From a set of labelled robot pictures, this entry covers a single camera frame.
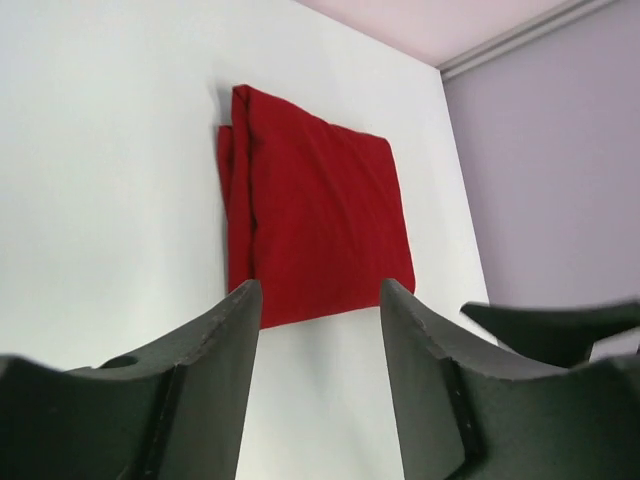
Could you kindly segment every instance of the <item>white table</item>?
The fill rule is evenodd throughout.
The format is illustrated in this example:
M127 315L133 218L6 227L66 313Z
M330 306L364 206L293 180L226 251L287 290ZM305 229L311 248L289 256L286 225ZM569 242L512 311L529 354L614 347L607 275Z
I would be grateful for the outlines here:
M417 296L486 300L431 67L287 0L1 2L0 65L0 351L98 365L223 297L237 83L388 138ZM402 478L377 309L261 333L238 478Z

